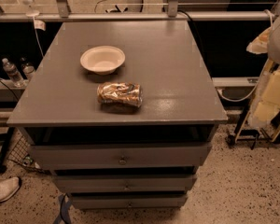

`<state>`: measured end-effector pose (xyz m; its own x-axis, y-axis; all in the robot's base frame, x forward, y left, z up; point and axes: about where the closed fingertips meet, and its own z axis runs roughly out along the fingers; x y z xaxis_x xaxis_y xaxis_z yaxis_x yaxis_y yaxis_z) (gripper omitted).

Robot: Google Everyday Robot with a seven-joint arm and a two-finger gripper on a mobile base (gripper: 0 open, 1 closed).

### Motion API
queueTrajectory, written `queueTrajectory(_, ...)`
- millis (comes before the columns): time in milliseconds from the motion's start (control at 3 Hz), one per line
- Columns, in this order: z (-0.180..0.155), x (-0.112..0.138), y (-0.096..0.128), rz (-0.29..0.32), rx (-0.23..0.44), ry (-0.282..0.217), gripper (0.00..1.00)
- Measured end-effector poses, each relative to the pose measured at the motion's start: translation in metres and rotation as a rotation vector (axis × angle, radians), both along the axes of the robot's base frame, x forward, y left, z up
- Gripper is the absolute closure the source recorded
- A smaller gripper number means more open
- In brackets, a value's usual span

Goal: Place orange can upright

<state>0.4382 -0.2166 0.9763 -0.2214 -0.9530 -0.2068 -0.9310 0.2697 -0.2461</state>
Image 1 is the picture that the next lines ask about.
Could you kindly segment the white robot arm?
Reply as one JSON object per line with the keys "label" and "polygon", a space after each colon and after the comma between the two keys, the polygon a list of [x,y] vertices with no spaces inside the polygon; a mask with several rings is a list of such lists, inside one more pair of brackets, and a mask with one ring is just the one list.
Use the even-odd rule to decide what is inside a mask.
{"label": "white robot arm", "polygon": [[253,54],[268,54],[268,58],[280,64],[280,15],[273,16],[271,11],[266,11],[270,18],[270,27],[261,32],[246,50]]}

